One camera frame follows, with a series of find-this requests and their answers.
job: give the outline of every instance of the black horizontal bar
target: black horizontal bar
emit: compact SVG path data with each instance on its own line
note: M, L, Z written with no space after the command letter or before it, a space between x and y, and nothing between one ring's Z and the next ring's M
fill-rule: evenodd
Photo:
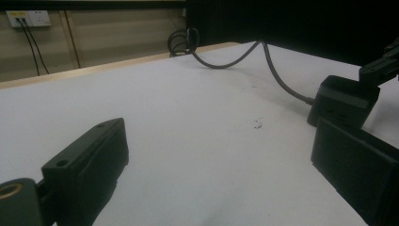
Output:
M0 10L107 10L185 7L184 1L0 0Z

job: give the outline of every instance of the wall outlet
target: wall outlet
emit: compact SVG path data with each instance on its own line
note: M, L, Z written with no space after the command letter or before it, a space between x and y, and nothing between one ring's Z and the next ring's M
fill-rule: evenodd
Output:
M12 27L21 27L17 21L25 19L28 26L49 26L51 25L49 14L46 10L33 11L6 11L9 22Z

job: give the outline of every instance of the white table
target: white table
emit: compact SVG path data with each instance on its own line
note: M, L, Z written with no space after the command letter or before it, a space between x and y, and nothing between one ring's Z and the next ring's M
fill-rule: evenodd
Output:
M230 62L237 45L201 54ZM294 90L314 97L359 67L270 47ZM399 84L381 86L366 131L399 146ZM365 225L311 164L310 107L282 90L258 47L228 70L192 56L0 89L0 183L40 167L88 129L123 117L130 164L95 225Z

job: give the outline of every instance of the brass ring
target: brass ring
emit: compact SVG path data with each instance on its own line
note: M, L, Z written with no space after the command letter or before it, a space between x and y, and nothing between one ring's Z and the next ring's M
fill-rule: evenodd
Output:
M8 186L0 187L0 200L13 196L20 192L24 187L22 183L11 184Z

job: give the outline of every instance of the power socket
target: power socket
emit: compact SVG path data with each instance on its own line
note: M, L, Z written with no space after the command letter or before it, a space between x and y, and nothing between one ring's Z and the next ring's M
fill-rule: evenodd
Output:
M28 26L49 26L51 25L49 14L46 10L33 11L6 11L9 22L12 27L21 27L17 21L25 19Z

